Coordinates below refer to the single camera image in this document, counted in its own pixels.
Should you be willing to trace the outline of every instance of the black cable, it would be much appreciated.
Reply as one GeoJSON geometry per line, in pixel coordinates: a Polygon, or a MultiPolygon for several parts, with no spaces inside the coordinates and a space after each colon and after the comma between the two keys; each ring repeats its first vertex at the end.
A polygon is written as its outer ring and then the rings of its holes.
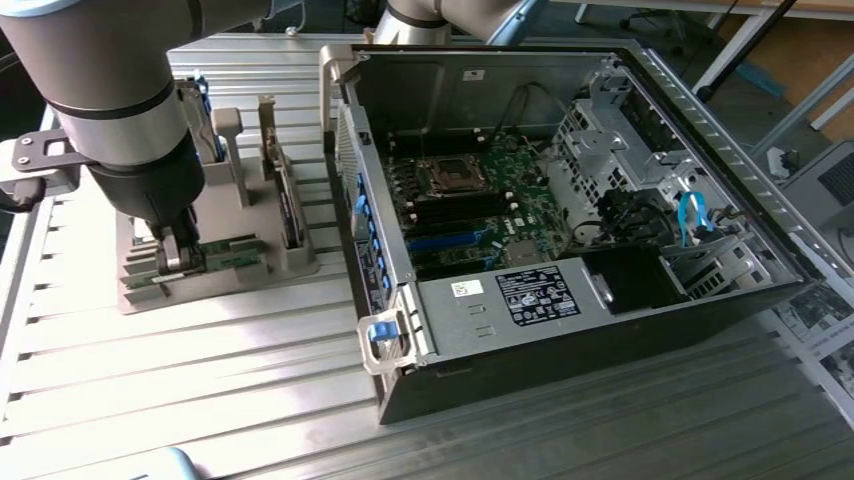
{"type": "Polygon", "coordinates": [[[658,219],[665,223],[665,226],[667,227],[667,231],[670,232],[670,236],[674,238],[674,241],[675,241],[677,230],[673,228],[673,223],[670,222],[670,218],[667,217],[667,214],[663,212],[663,210],[658,208],[655,205],[653,205],[651,203],[646,203],[646,202],[638,204],[638,206],[649,209],[650,211],[653,211],[653,213],[655,213],[655,216],[658,217],[658,219]]]}
{"type": "Polygon", "coordinates": [[[721,19],[721,21],[718,22],[718,25],[715,25],[715,28],[711,30],[711,32],[709,33],[709,36],[706,37],[705,45],[701,46],[694,51],[691,58],[689,58],[689,62],[685,64],[685,67],[682,68],[682,72],[679,72],[679,78],[685,78],[685,74],[689,71],[689,67],[691,66],[691,63],[694,63],[697,56],[706,49],[706,47],[711,45],[711,42],[718,36],[718,32],[721,31],[721,27],[723,27],[723,24],[726,23],[726,19],[730,17],[730,13],[733,13],[733,9],[735,8],[735,5],[738,5],[738,0],[733,0],[733,3],[730,4],[730,8],[727,8],[726,12],[723,13],[723,18],[721,19]]]}
{"type": "Polygon", "coordinates": [[[495,125],[495,128],[493,129],[493,133],[490,135],[490,141],[489,141],[489,145],[493,144],[493,140],[495,139],[495,136],[498,135],[498,132],[501,131],[502,127],[505,126],[505,122],[507,121],[507,117],[510,114],[510,111],[513,110],[513,106],[514,106],[514,102],[517,101],[517,96],[519,95],[519,92],[525,93],[525,98],[522,100],[522,108],[519,109],[519,113],[517,114],[515,120],[514,120],[514,126],[519,125],[519,121],[522,120],[522,115],[525,114],[525,110],[529,106],[529,99],[531,96],[531,92],[530,89],[531,87],[539,89],[543,93],[546,93],[546,95],[549,95],[551,97],[551,99],[555,101],[555,104],[561,107],[561,112],[566,115],[566,112],[569,111],[569,107],[567,105],[563,103],[563,101],[561,100],[561,97],[558,97],[558,95],[555,95],[555,93],[549,89],[549,87],[546,87],[546,85],[543,85],[539,82],[527,82],[522,85],[518,85],[517,88],[514,88],[513,90],[513,94],[510,95],[510,100],[507,101],[507,106],[505,107],[505,111],[502,113],[502,116],[498,120],[498,124],[495,125]]]}
{"type": "Polygon", "coordinates": [[[845,257],[845,261],[849,262],[849,266],[854,267],[854,260],[851,260],[851,256],[849,255],[849,251],[845,248],[845,243],[842,243],[842,229],[841,228],[837,229],[837,240],[839,242],[839,252],[842,253],[842,256],[845,257]]]}
{"type": "MultiPolygon", "coordinates": [[[[635,8],[635,11],[641,14],[641,13],[651,12],[653,9],[651,8],[635,8]]],[[[659,25],[658,23],[655,23],[650,17],[641,17],[641,18],[643,18],[646,20],[646,23],[653,25],[659,30],[666,30],[666,28],[662,25],[659,25]]]]}
{"type": "Polygon", "coordinates": [[[513,89],[513,95],[510,95],[510,100],[507,101],[507,106],[505,107],[505,111],[502,113],[501,118],[498,119],[498,123],[495,124],[495,128],[493,129],[493,133],[490,134],[490,141],[487,142],[487,145],[493,145],[493,140],[495,140],[495,136],[498,135],[498,132],[502,131],[502,127],[505,126],[505,121],[507,120],[507,114],[510,113],[510,110],[513,109],[513,104],[517,101],[517,95],[519,95],[521,91],[526,91],[526,85],[518,85],[517,88],[513,89]]]}
{"type": "Polygon", "coordinates": [[[15,52],[7,53],[3,58],[0,58],[0,73],[5,72],[9,68],[20,63],[20,59],[17,58],[17,54],[15,52]]]}

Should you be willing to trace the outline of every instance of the green circuit board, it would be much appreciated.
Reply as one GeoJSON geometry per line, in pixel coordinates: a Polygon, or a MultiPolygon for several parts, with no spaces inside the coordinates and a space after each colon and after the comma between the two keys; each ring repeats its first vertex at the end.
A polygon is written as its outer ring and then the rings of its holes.
{"type": "MultiPolygon", "coordinates": [[[[248,248],[235,250],[235,242],[252,242],[255,235],[230,238],[199,244],[206,256],[206,273],[228,270],[230,268],[247,267],[262,263],[263,243],[254,242],[248,248]]],[[[122,278],[128,290],[136,290],[162,282],[183,278],[183,275],[162,277],[156,270],[128,275],[122,278]]]]}
{"type": "MultiPolygon", "coordinates": [[[[415,180],[410,188],[396,188],[392,191],[407,240],[408,232],[416,228],[407,222],[407,202],[416,196],[424,198],[436,194],[435,174],[430,171],[435,158],[439,157],[395,160],[400,162],[398,165],[415,165],[415,180]]],[[[562,209],[537,165],[537,153],[522,137],[502,132],[486,152],[469,154],[465,158],[471,171],[482,174],[485,180],[473,193],[501,192],[505,195],[511,192],[513,197],[507,201],[514,206],[501,215],[465,222],[466,228],[479,234],[477,244],[430,252],[411,250],[419,278],[442,278],[470,273],[479,266],[481,271],[486,271],[549,261],[558,257],[569,245],[570,235],[562,209]]],[[[395,175],[388,178],[392,184],[400,183],[400,178],[395,175]]],[[[466,194],[456,195],[458,198],[465,198],[466,194]]]]}

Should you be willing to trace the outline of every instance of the floor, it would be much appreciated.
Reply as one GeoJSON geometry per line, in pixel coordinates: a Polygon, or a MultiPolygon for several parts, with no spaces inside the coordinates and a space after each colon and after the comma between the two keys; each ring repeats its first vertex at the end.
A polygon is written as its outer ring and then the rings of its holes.
{"type": "MultiPolygon", "coordinates": [[[[307,3],[304,32],[358,33],[364,28],[343,17],[343,5],[355,2],[314,0],[307,3]]],[[[721,48],[719,42],[713,45],[706,41],[710,37],[707,30],[693,29],[693,38],[686,44],[681,44],[678,39],[667,36],[669,20],[666,18],[649,21],[635,20],[631,24],[631,30],[626,31],[618,27],[618,22],[619,19],[635,13],[635,9],[593,7],[586,25],[578,25],[574,21],[577,9],[577,5],[573,4],[550,4],[530,35],[569,38],[635,38],[663,54],[675,71],[685,70],[683,78],[689,84],[699,78],[721,48]],[[670,53],[675,46],[685,48],[683,55],[677,56],[670,53]]],[[[290,25],[299,25],[299,22],[300,9],[296,7],[267,21],[263,29],[266,32],[284,32],[290,25]]],[[[235,30],[247,32],[252,31],[252,27],[247,25],[235,30]]],[[[44,107],[20,65],[0,72],[0,99],[3,99],[4,113],[9,110],[12,112],[11,115],[4,115],[4,118],[0,119],[0,138],[12,138],[29,129],[38,128],[40,112],[44,107]]],[[[710,102],[710,107],[746,149],[762,138],[791,110],[791,105],[785,99],[775,98],[738,75],[733,75],[723,84],[718,95],[710,102]]],[[[829,142],[821,133],[809,128],[806,121],[803,121],[793,129],[779,146],[783,149],[798,150],[801,162],[805,163],[829,146],[829,142]]],[[[8,216],[0,214],[0,249],[9,223],[8,216]]]]}

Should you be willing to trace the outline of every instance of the blue cable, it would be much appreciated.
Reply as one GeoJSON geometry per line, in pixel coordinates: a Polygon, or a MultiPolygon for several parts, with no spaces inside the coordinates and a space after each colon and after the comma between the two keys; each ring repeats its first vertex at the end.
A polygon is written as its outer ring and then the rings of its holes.
{"type": "Polygon", "coordinates": [[[481,243],[481,239],[483,238],[483,235],[489,231],[490,231],[490,227],[486,227],[483,230],[475,230],[475,242],[473,243],[473,245],[478,245],[481,243]]]}
{"type": "Polygon", "coordinates": [[[687,216],[689,216],[689,203],[691,202],[691,197],[697,200],[697,226],[706,227],[706,230],[713,231],[715,229],[713,223],[706,218],[706,199],[703,198],[703,194],[699,192],[685,192],[682,194],[682,198],[679,199],[679,208],[677,209],[677,220],[679,222],[679,233],[682,234],[682,246],[689,246],[689,225],[687,225],[687,216]]]}
{"type": "Polygon", "coordinates": [[[493,268],[493,266],[495,265],[495,260],[498,260],[498,256],[499,255],[501,255],[501,251],[494,256],[486,257],[483,259],[483,271],[485,272],[489,271],[493,268]]]}

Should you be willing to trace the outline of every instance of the robotic arm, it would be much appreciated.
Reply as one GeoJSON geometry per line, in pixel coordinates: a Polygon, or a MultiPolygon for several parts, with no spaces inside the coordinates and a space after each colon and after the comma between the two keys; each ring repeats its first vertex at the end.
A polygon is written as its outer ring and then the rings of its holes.
{"type": "MultiPolygon", "coordinates": [[[[114,207],[148,223],[162,274],[204,269],[192,211],[204,175],[166,52],[298,3],[0,0],[0,28],[80,163],[114,207]]],[[[490,44],[511,44],[545,4],[390,0],[375,39],[447,43],[451,22],[490,44]]]]}

